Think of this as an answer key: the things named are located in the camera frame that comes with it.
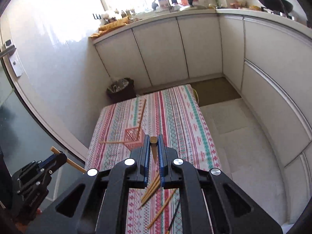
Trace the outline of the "left hand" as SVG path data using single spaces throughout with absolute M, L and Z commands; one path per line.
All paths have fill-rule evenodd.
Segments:
M 28 225 L 33 221 L 38 215 L 42 214 L 41 209 L 37 209 L 36 213 L 32 215 L 28 220 L 22 221 L 22 222 L 16 222 L 15 226 L 17 227 L 18 231 L 21 233 L 25 233 L 27 230 Z

